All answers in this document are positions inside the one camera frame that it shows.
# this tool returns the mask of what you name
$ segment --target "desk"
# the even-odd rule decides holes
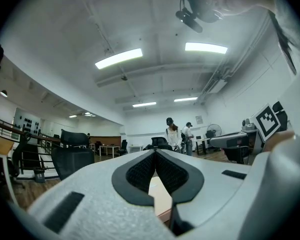
[[[105,148],[106,155],[108,155],[108,148],[112,148],[112,158],[115,158],[115,148],[120,148],[119,146],[100,146],[99,155],[101,157],[101,148]]]
[[[93,154],[96,153],[96,145],[95,144],[89,144],[89,149],[93,150]]]
[[[198,142],[202,142],[202,151],[203,153],[206,155],[207,154],[207,151],[206,151],[206,144],[205,144],[205,141],[208,141],[210,140],[211,138],[201,138],[201,139],[194,139],[193,142],[195,142],[196,144],[196,153],[198,154],[199,156],[199,147],[198,147]]]
[[[143,148],[144,146],[138,146],[138,145],[130,145],[129,146],[129,153],[131,153],[131,149],[133,149],[133,148],[139,148],[139,151],[142,151],[142,148]]]
[[[172,198],[159,177],[153,177],[150,181],[149,196],[154,198],[154,213],[162,222],[170,219]]]
[[[5,182],[8,187],[12,201],[16,205],[18,205],[16,196],[14,193],[14,189],[12,188],[12,185],[11,185],[9,171],[8,171],[8,153],[12,149],[13,145],[14,145],[13,141],[0,137],[0,158],[2,159],[3,174],[4,174]]]

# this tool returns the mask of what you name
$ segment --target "standing fan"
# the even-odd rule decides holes
[[[210,124],[208,128],[206,129],[206,137],[207,138],[213,138],[220,136],[222,133],[221,127],[217,124]]]

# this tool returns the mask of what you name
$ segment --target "railing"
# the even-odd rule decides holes
[[[19,127],[15,127],[11,123],[7,123],[3,120],[0,119],[0,137],[9,141],[13,141],[16,143],[20,143],[20,136],[23,136],[25,134],[24,131],[22,131]],[[12,136],[18,136],[17,140],[12,138]],[[35,159],[24,159],[24,153],[31,154],[33,153],[34,155],[47,155],[51,156],[51,150],[55,147],[59,147],[60,139],[58,138],[52,138],[50,136],[40,134],[40,136],[36,135],[31,135],[31,138],[39,140],[39,143],[36,147],[44,148],[46,153],[39,153],[39,152],[31,152],[31,151],[22,151],[21,152],[21,159],[20,159],[20,171],[21,174],[24,174],[24,170],[35,170],[35,169],[40,169],[40,170],[49,170],[49,169],[55,169],[55,167],[45,167],[44,163],[52,163],[53,161],[49,160],[42,160],[41,157],[40,160],[35,160]],[[24,167],[24,161],[28,162],[38,162],[40,163],[40,167]]]
[[[0,125],[5,126],[5,127],[0,126],[0,135],[1,136],[10,137],[14,141],[18,142],[18,140],[20,138],[20,134],[17,132],[14,132],[13,129],[20,130],[20,127],[18,127],[17,125],[8,123],[6,121],[3,121],[1,119],[0,119]]]
[[[11,132],[11,133],[15,133],[15,134],[19,134],[19,135],[25,135],[24,131],[14,128],[13,125],[7,126],[7,125],[4,125],[4,124],[0,123],[0,130],[1,129],[6,130],[6,131]],[[43,136],[31,135],[31,138],[38,139],[38,140],[50,141],[50,142],[56,142],[56,143],[60,142],[59,138],[52,138],[50,136],[49,137],[43,137]]]
[[[48,136],[48,135],[46,135],[46,134],[43,134],[43,133],[39,133],[39,137],[41,137],[42,139],[39,141],[39,143],[40,143],[40,146],[39,147],[41,147],[41,148],[43,148],[44,149],[44,151],[47,153],[47,154],[49,154],[49,155],[51,155],[51,152],[52,152],[52,149],[53,148],[58,148],[58,147],[60,147],[60,139],[58,139],[58,138],[54,138],[54,139],[56,139],[56,140],[59,140],[59,141],[54,141],[54,140],[51,140],[51,137],[50,136]]]

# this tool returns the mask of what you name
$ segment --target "white ceiling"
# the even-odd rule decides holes
[[[24,90],[32,95],[38,101],[44,103],[48,108],[54,108],[59,111],[64,117],[83,114],[86,111],[82,108],[68,102],[67,100],[57,96],[56,94],[50,92],[42,85],[34,81],[24,72],[22,72],[16,65],[14,65],[7,57],[3,57],[0,69],[0,91],[2,89],[13,90],[20,92]]]
[[[29,36],[41,33],[50,43],[54,51],[48,60],[58,62],[56,74],[115,109],[143,110],[132,104],[154,101],[156,108],[184,106],[173,100],[200,95],[216,69],[237,64],[261,30],[266,11],[255,8],[213,24],[200,21],[203,32],[197,34],[176,18],[179,1],[36,0],[37,20],[44,19],[45,25],[25,28]],[[185,51],[186,42],[221,45],[228,51]],[[32,43],[34,50],[39,45]],[[142,49],[143,57],[102,70],[95,66],[112,54],[136,48]],[[42,93],[39,88],[32,91]]]

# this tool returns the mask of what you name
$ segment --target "wooden floor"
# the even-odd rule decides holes
[[[218,162],[226,162],[230,163],[227,159],[227,157],[223,154],[222,151],[219,152],[213,152],[209,151],[206,155],[197,155],[196,152],[193,152],[193,157],[197,157],[200,159],[207,159],[212,161],[218,161]],[[96,163],[106,161],[112,159],[111,155],[102,155],[101,157],[99,155],[96,155],[94,157],[94,161]],[[24,210],[27,210],[30,205],[38,198],[40,197],[44,192],[46,192],[48,189],[52,188],[56,184],[60,182],[60,179],[47,179],[45,183],[36,183],[34,180],[22,180],[19,181],[23,183],[24,189],[21,185],[13,185],[13,191],[15,194],[15,197],[17,199],[17,202],[21,208]],[[9,200],[9,192],[7,186],[3,186],[1,188],[2,195]]]

